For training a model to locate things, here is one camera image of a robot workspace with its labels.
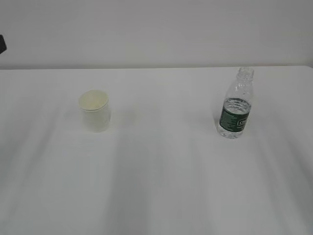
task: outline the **paper cup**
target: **paper cup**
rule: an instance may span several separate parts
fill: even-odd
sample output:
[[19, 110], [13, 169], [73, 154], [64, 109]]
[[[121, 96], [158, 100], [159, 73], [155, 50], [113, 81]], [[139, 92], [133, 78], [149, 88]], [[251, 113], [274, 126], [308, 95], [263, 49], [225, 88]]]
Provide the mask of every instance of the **paper cup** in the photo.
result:
[[108, 95], [99, 90], [83, 93], [79, 98], [79, 106], [83, 111], [84, 124], [93, 132], [102, 132], [110, 125], [111, 112]]

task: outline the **white wall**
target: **white wall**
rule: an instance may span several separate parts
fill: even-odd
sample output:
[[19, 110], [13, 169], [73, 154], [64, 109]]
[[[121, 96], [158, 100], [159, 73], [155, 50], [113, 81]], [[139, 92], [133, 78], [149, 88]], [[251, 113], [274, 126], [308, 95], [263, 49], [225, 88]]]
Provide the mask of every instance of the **white wall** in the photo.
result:
[[313, 0], [0, 0], [0, 67], [313, 64]]

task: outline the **bottle neck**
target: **bottle neck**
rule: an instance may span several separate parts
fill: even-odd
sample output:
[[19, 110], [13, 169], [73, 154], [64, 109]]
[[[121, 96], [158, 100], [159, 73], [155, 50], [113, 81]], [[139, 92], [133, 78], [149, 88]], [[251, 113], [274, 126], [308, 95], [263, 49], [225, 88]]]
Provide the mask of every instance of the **bottle neck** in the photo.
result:
[[240, 83], [251, 83], [252, 81], [253, 81], [253, 79], [237, 77], [237, 82], [240, 82]]

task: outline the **black object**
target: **black object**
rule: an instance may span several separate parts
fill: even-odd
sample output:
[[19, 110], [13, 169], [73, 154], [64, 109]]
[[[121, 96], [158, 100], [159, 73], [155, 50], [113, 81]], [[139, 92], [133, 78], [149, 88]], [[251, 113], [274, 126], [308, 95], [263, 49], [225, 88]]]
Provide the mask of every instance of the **black object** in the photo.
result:
[[6, 50], [6, 44], [2, 35], [0, 35], [0, 54]]

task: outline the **water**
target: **water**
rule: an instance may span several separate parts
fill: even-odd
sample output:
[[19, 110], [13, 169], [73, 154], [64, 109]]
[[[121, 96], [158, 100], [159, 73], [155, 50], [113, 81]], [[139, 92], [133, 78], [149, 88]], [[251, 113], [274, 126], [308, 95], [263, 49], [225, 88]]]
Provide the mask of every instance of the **water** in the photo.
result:
[[[243, 99], [227, 98], [224, 101], [224, 108], [232, 114], [237, 114], [241, 116], [241, 115], [246, 115], [250, 112], [251, 105]], [[218, 125], [217, 131], [222, 136], [229, 138], [229, 139], [236, 139], [239, 136], [241, 136], [241, 134], [243, 133], [243, 131], [240, 131], [240, 132], [227, 131], [221, 127], [220, 123]]]

